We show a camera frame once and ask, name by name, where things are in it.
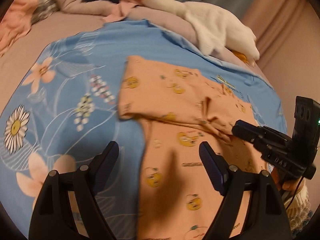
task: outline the black cable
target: black cable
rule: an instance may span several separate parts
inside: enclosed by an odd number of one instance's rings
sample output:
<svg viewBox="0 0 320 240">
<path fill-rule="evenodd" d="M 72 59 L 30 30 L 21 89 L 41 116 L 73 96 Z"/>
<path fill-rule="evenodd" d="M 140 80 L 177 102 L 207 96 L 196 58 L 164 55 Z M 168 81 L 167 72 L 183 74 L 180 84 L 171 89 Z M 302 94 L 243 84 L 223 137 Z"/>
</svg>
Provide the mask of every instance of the black cable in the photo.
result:
<svg viewBox="0 0 320 240">
<path fill-rule="evenodd" d="M 298 185 L 297 185 L 297 187 L 296 187 L 296 190 L 295 190 L 294 193 L 293 193 L 292 199 L 291 199 L 289 205 L 285 208 L 285 210 L 287 210 L 287 209 L 290 207 L 290 205 L 292 204 L 292 202 L 293 202 L 293 200 L 294 200 L 294 197 L 295 197 L 295 195 L 297 194 L 298 188 L 299 188 L 299 186 L 300 186 L 303 178 L 304 178 L 304 177 L 301 177 L 301 179 L 300 179 L 300 181 L 299 181 L 299 183 L 298 183 Z"/>
</svg>

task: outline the human hand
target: human hand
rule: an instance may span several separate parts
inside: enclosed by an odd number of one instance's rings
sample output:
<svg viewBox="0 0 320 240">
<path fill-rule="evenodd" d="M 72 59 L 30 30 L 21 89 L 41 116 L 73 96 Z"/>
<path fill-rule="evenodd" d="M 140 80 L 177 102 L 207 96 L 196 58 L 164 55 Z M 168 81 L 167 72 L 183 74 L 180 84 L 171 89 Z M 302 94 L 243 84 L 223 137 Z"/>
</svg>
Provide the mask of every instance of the human hand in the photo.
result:
<svg viewBox="0 0 320 240">
<path fill-rule="evenodd" d="M 301 178 L 299 178 L 299 179 L 295 179 L 295 180 L 287 180 L 282 184 L 282 187 L 281 187 L 281 185 L 279 184 L 280 176 L 279 176 L 278 168 L 276 168 L 276 167 L 273 168 L 273 171 L 271 172 L 271 177 L 272 177 L 273 181 L 275 182 L 277 189 L 278 190 L 283 189 L 283 190 L 290 191 L 290 196 L 292 196 L 294 194 L 296 187 L 301 179 Z M 305 185 L 305 179 L 303 179 L 303 181 L 301 182 L 297 192 L 299 192 L 303 188 L 304 185 Z"/>
</svg>

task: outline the white stuffed animal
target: white stuffed animal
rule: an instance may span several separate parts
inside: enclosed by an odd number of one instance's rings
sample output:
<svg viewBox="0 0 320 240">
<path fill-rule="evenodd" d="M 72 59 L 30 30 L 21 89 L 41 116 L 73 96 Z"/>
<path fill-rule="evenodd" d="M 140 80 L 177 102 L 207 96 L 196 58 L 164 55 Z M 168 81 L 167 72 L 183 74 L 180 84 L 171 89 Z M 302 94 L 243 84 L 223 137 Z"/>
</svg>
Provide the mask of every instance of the white stuffed animal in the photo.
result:
<svg viewBox="0 0 320 240">
<path fill-rule="evenodd" d="M 196 33 L 199 49 L 204 55 L 223 47 L 244 54 L 249 63 L 258 60 L 256 37 L 231 12 L 209 3 L 176 0 L 141 0 L 145 7 L 175 14 L 190 22 Z"/>
</svg>

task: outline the blue gripper pad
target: blue gripper pad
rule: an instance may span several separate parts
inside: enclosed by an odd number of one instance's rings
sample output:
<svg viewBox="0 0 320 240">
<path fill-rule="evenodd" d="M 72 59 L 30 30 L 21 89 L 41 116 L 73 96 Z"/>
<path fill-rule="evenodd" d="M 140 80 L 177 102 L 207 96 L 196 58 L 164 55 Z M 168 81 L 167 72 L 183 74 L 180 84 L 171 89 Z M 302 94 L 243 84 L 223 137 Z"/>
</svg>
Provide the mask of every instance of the blue gripper pad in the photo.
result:
<svg viewBox="0 0 320 240">
<path fill-rule="evenodd" d="M 214 189 L 220 192 L 222 196 L 225 196 L 228 190 L 229 178 L 227 162 L 222 156 L 215 154 L 208 142 L 200 143 L 199 156 Z"/>
<path fill-rule="evenodd" d="M 102 154 L 97 155 L 90 163 L 92 168 L 93 186 L 92 191 L 97 195 L 104 189 L 106 182 L 111 174 L 116 160 L 119 156 L 119 145 L 111 141 Z"/>
</svg>

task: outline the pink curtain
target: pink curtain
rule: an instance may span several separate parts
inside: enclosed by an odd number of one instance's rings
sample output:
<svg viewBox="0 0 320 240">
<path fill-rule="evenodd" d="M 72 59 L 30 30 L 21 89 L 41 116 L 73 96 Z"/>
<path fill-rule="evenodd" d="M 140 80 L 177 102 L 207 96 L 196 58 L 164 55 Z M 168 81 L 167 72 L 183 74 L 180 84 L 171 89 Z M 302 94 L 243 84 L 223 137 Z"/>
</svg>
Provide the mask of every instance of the pink curtain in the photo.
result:
<svg viewBox="0 0 320 240">
<path fill-rule="evenodd" d="M 282 45 L 306 5 L 307 0 L 254 0 L 247 10 L 241 21 L 257 37 L 261 55 L 257 64 L 262 70 Z"/>
</svg>

